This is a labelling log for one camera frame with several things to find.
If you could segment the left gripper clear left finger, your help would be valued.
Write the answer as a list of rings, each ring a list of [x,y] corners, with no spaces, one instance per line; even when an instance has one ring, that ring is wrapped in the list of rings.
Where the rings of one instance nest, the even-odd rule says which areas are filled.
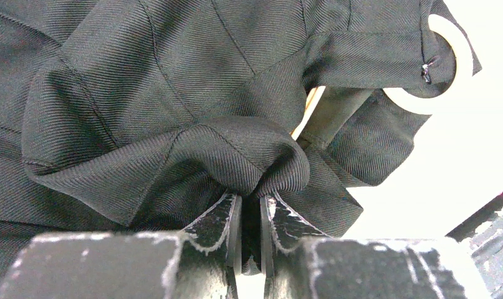
[[[169,298],[237,298],[242,198],[226,192],[169,239]]]

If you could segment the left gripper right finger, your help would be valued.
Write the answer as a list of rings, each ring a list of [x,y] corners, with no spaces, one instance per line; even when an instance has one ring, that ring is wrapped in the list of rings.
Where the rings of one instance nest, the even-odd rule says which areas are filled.
[[[279,194],[260,198],[260,210],[264,298],[311,297],[305,244],[327,234],[310,224]]]

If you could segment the black pleated skirt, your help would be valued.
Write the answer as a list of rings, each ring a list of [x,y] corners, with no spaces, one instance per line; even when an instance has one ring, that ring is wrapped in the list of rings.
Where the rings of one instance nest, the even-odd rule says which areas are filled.
[[[0,1],[0,284],[54,231],[179,230],[231,189],[245,257],[276,190],[339,237],[456,62],[443,1]]]

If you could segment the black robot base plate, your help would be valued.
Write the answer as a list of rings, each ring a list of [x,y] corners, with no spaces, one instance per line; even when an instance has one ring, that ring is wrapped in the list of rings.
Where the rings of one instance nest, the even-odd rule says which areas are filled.
[[[450,237],[458,242],[461,242],[467,237],[473,237],[474,235],[479,234],[477,228],[487,221],[493,221],[497,217],[496,212],[499,212],[502,208],[503,191],[494,199],[489,201],[485,206],[468,217],[464,222],[446,234],[446,237]]]

